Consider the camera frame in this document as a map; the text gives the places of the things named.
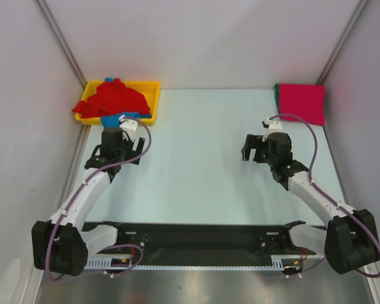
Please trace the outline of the red t shirt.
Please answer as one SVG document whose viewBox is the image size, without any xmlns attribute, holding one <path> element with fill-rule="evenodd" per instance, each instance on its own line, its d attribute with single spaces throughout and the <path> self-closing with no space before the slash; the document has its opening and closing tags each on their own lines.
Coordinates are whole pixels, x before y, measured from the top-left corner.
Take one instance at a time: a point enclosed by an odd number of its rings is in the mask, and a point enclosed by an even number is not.
<svg viewBox="0 0 380 304">
<path fill-rule="evenodd" d="M 150 118 L 151 108 L 145 95 L 119 79 L 90 82 L 86 85 L 82 99 L 72 109 L 80 119 L 103 118 L 121 113 L 131 113 Z"/>
</svg>

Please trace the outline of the yellow plastic tray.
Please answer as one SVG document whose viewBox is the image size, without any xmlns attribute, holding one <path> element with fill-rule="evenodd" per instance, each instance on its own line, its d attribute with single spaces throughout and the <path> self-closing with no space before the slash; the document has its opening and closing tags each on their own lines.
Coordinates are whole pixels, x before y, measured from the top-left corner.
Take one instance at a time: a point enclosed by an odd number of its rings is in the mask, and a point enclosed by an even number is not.
<svg viewBox="0 0 380 304">
<path fill-rule="evenodd" d="M 112 81 L 115 79 L 107 78 L 105 80 L 90 81 L 90 82 Z M 76 120 L 78 120 L 79 122 L 82 122 L 84 125 L 103 125 L 105 127 L 115 127 L 117 126 L 118 118 L 121 115 L 125 115 L 126 117 L 139 119 L 142 122 L 144 122 L 146 125 L 153 125 L 156 120 L 158 101 L 160 97 L 160 84 L 158 82 L 152 82 L 152 81 L 125 81 L 123 83 L 125 83 L 127 87 L 131 87 L 135 89 L 136 91 L 139 91 L 145 95 L 146 101 L 148 102 L 148 105 L 151 108 L 150 118 L 144 118 L 144 117 L 141 118 L 138 115 L 131 114 L 131 113 L 121 113 L 118 115 L 111 115 L 111 116 L 103 117 L 103 118 L 92 118 L 92 119 L 83 120 L 83 119 L 80 119 L 80 116 L 75 113 Z"/>
</svg>

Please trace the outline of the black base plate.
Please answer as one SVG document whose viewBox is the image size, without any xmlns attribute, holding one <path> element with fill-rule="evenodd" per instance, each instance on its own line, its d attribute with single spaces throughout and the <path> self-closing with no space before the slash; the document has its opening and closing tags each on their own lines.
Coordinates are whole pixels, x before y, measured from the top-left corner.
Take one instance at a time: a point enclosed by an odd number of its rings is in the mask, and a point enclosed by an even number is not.
<svg viewBox="0 0 380 304">
<path fill-rule="evenodd" d="M 308 249 L 292 244 L 283 225 L 201 225 L 110 222 L 117 228 L 117 249 L 103 254 L 128 254 L 124 244 L 140 246 L 134 260 L 142 266 L 257 267 L 269 266 L 273 255 L 307 258 Z"/>
</svg>

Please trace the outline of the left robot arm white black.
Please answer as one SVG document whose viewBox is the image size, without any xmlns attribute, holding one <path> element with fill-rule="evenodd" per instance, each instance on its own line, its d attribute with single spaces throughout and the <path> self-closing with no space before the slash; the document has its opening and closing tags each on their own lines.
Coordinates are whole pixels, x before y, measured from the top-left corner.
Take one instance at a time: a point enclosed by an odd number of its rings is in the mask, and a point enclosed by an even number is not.
<svg viewBox="0 0 380 304">
<path fill-rule="evenodd" d="M 79 186 L 46 221 L 32 227 L 34 266 L 52 281 L 63 276 L 79 276 L 89 257 L 104 250 L 120 253 L 127 237 L 117 227 L 99 224 L 84 231 L 84 224 L 95 202 L 111 185 L 122 166 L 137 165 L 151 147 L 152 138 L 137 138 L 134 130 L 120 127 L 103 129 L 84 166 Z"/>
</svg>

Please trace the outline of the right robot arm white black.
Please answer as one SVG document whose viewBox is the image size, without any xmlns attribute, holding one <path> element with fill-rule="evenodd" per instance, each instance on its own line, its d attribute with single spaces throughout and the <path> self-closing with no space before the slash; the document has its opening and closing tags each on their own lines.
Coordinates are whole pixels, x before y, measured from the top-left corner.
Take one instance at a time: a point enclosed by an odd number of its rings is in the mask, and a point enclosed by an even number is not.
<svg viewBox="0 0 380 304">
<path fill-rule="evenodd" d="M 283 132 L 268 137 L 248 134 L 241 149 L 243 161 L 266 163 L 273 179 L 301 199 L 325 225 L 319 229 L 304 222 L 290 225 L 279 238 L 281 250 L 296 253 L 301 247 L 326 258 L 331 268 L 345 274 L 380 262 L 376 221 L 370 211 L 356 210 L 336 201 L 312 179 L 311 172 L 293 158 L 291 139 Z"/>
</svg>

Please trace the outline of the folded magenta t shirt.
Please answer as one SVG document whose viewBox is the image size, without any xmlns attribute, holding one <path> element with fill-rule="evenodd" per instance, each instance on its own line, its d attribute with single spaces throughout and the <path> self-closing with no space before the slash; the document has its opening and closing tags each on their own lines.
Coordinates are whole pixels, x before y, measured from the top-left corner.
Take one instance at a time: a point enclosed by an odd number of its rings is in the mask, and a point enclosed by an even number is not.
<svg viewBox="0 0 380 304">
<path fill-rule="evenodd" d="M 307 123 L 325 124 L 324 100 L 326 88 L 312 84 L 276 84 L 274 97 L 279 114 L 296 115 Z"/>
</svg>

